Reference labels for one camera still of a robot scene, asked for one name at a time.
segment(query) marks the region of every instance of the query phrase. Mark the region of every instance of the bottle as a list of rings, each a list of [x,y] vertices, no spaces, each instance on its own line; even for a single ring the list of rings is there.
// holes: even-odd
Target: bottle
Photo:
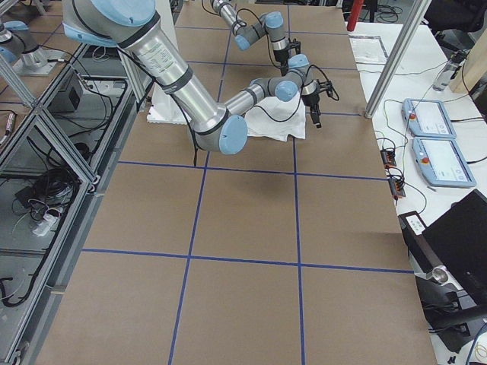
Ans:
[[[433,83],[433,89],[436,91],[443,91],[450,83],[450,80],[454,77],[455,72],[460,67],[460,63],[466,58],[464,51],[457,51],[451,55],[447,64],[441,70],[440,74],[436,77]]]

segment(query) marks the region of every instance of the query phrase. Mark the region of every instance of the white cloth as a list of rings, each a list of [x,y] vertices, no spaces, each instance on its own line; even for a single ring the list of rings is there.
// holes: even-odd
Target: white cloth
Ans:
[[[147,121],[150,123],[170,123],[186,124],[184,115],[174,100],[166,95],[162,89],[154,90],[152,97],[153,104],[147,115]]]
[[[277,97],[267,97],[257,105],[266,110],[272,118],[284,120],[296,110],[298,111],[287,122],[275,122],[270,119],[260,108],[252,108],[245,115],[249,136],[269,137],[278,141],[287,141],[289,135],[296,138],[305,138],[305,106],[300,102],[300,95],[297,94],[292,100],[284,103]]]
[[[158,103],[151,107],[147,115],[148,122],[186,124],[183,114],[171,98],[157,97],[155,99]],[[278,141],[287,141],[289,135],[304,139],[305,106],[302,101],[300,102],[299,94],[287,103],[280,101],[277,97],[267,97],[257,105],[264,108],[272,118],[284,120],[296,110],[298,103],[298,111],[286,122],[275,122],[261,109],[252,108],[245,115],[249,127],[248,135],[251,137],[269,137]]]

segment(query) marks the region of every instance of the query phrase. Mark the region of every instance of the electronic device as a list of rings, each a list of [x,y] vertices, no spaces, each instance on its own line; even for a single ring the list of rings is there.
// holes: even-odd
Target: electronic device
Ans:
[[[76,74],[72,72],[62,83],[48,109],[51,113],[74,112],[79,106],[82,95],[83,88]]]
[[[423,236],[463,289],[487,304],[487,198],[473,190]]]
[[[399,222],[427,274],[416,277],[425,317],[447,348],[458,352],[487,318],[487,198],[474,189],[428,227],[416,212],[401,214]],[[436,268],[444,268],[445,280],[428,276]]]
[[[416,137],[412,140],[412,150],[422,175],[431,186],[472,188],[476,185],[455,140]]]
[[[402,114],[414,136],[438,138],[457,136],[441,101],[405,99]]]

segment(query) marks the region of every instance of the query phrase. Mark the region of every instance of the cardboard table surface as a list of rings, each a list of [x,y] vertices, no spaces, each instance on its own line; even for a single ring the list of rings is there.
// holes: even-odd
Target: cardboard table surface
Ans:
[[[340,10],[249,8],[279,10],[341,100],[305,140],[197,167],[184,126],[140,115],[37,364],[436,363]],[[198,2],[177,37],[217,100],[279,73]]]

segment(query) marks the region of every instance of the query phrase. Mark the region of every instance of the label sticker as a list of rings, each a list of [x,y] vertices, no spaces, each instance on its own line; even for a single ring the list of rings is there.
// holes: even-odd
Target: label sticker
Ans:
[[[155,45],[146,53],[138,55],[138,57],[144,62],[147,70],[156,78],[162,76],[170,66],[175,64],[174,57],[162,43]]]
[[[419,236],[421,233],[423,233],[423,230],[426,229],[426,227],[419,220],[417,215],[409,215],[408,217],[406,217],[406,220],[408,221],[409,226],[411,226],[416,236]]]

